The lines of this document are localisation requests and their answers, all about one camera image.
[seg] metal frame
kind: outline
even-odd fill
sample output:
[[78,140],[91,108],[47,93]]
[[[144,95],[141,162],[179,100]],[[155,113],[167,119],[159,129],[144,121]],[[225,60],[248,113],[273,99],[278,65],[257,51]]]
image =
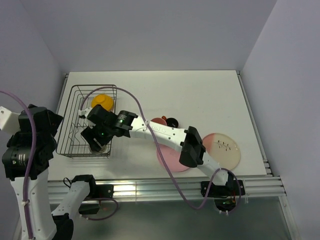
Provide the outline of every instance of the metal frame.
[[[86,121],[79,118],[78,109],[80,109],[81,104],[87,94],[92,90],[92,87],[98,88],[103,85],[99,84],[79,84],[74,85],[70,89],[68,95],[67,106],[63,114],[63,121],[60,126],[60,131],[57,139],[56,152],[59,155],[63,155],[69,158],[73,157],[109,157],[111,154],[112,141],[110,141],[105,146],[105,151],[103,153],[92,153],[90,151],[89,144],[86,142],[84,137],[80,134],[82,130],[87,127]],[[113,99],[113,109],[112,111],[117,110],[117,89],[115,85],[108,85],[108,89],[101,89],[92,93],[91,96],[85,101],[83,108],[91,107],[91,101],[95,96],[99,94],[106,94]]]
[[[295,223],[293,214],[288,204],[287,194],[283,186],[282,180],[279,176],[273,176],[270,165],[259,135],[259,131],[248,101],[247,94],[240,76],[237,71],[239,84],[242,89],[244,100],[251,118],[254,128],[256,139],[259,144],[260,152],[263,158],[264,166],[267,172],[266,176],[247,177],[239,176],[243,180],[246,195],[244,196],[245,202],[248,203],[249,198],[258,197],[279,197],[282,207],[283,215],[289,229],[291,239],[301,239],[297,225]],[[61,91],[60,101],[57,111],[60,107],[62,95],[65,91],[68,74],[65,76],[65,82]],[[176,179],[183,193],[190,200],[200,200],[201,195],[201,181],[207,181],[206,177],[196,178],[177,178]],[[173,201],[181,200],[179,193],[176,191],[175,186],[172,184],[171,179],[127,179],[127,180],[99,180],[98,185],[113,184],[114,185],[114,198],[120,202],[144,202],[144,201]],[[68,188],[63,185],[62,181],[50,181],[48,183],[50,204],[56,205],[61,202],[63,197],[67,194]]]
[[288,227],[291,239],[301,240],[302,238],[300,236],[297,224],[295,222],[294,215],[293,215],[291,208],[289,206],[287,196],[279,196],[279,201],[281,204],[283,216],[284,216],[286,225]]

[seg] wire basket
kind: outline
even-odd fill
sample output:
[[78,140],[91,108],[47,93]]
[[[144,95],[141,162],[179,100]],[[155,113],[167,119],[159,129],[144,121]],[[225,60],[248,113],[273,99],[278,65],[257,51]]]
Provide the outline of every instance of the wire basket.
[[[59,133],[56,152],[60,155],[67,156],[69,158],[74,157],[109,157],[111,153],[112,141],[110,141],[106,150],[102,153],[92,153],[90,151],[89,144],[81,136],[81,132],[87,127],[85,120],[79,118],[78,110],[86,97],[92,90],[99,87],[116,87],[115,85],[74,85],[67,100],[66,108],[64,111],[64,118],[61,125],[61,131]],[[112,112],[116,111],[117,103],[117,89],[108,88],[97,90],[92,93],[85,101],[83,108],[90,108],[91,102],[95,96],[99,94],[105,94],[113,99]]]

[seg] white tabletop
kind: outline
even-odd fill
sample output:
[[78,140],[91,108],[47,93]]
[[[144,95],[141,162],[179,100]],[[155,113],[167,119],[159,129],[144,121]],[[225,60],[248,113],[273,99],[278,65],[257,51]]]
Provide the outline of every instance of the white tabletop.
[[[71,72],[58,114],[64,115],[72,87],[88,84],[114,84],[130,91],[139,99],[147,119],[165,115],[176,118],[180,128],[196,127],[202,137],[210,133],[230,136],[241,150],[240,163],[233,172],[237,176],[267,174],[234,70]],[[116,109],[140,114],[136,102],[120,91]],[[68,158],[55,153],[50,161],[50,181],[82,174],[92,174],[96,180],[168,178],[157,160],[154,143],[127,137],[114,137],[109,158]],[[198,169],[189,169],[174,176],[205,175]]]

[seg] lavender wall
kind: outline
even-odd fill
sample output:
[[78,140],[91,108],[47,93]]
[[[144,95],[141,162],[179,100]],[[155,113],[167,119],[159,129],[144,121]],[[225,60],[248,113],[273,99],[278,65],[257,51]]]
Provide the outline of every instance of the lavender wall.
[[276,0],[21,0],[65,71],[241,70]]
[[[0,0],[0,88],[26,103],[56,109],[63,76],[19,0]],[[21,111],[9,97],[0,106]],[[0,131],[0,156],[10,136]],[[15,194],[0,163],[0,239],[11,240],[19,217]]]
[[320,236],[320,1],[278,0],[243,71],[271,167],[303,239]]

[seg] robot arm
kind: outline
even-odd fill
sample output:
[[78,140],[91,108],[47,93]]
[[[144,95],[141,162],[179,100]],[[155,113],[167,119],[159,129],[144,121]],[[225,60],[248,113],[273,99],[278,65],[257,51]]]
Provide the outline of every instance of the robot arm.
[[[22,225],[22,240],[29,240],[27,225],[36,240],[71,240],[74,219],[79,215],[83,200],[96,188],[92,175],[79,175],[71,181],[71,187],[61,204],[51,212],[48,194],[49,160],[56,149],[54,139],[62,117],[45,107],[29,105],[36,126],[36,151],[29,173],[28,202],[23,202],[24,178],[31,150],[30,121],[21,114],[0,107],[0,130],[13,136],[2,156],[6,177],[14,189]],[[25,205],[29,209],[30,222],[26,222]]]
[[[197,129],[192,126],[188,129],[181,129],[151,121],[144,122],[143,118],[135,113],[122,110],[116,115],[100,105],[80,110],[79,115],[85,119],[88,125],[81,135],[88,142],[92,152],[103,151],[104,146],[114,136],[154,141],[152,133],[147,127],[149,125],[159,144],[181,152],[179,162],[182,165],[198,168],[208,177],[221,168],[206,152]],[[228,177],[226,171],[220,171],[216,174],[213,183],[217,186],[225,186]]]

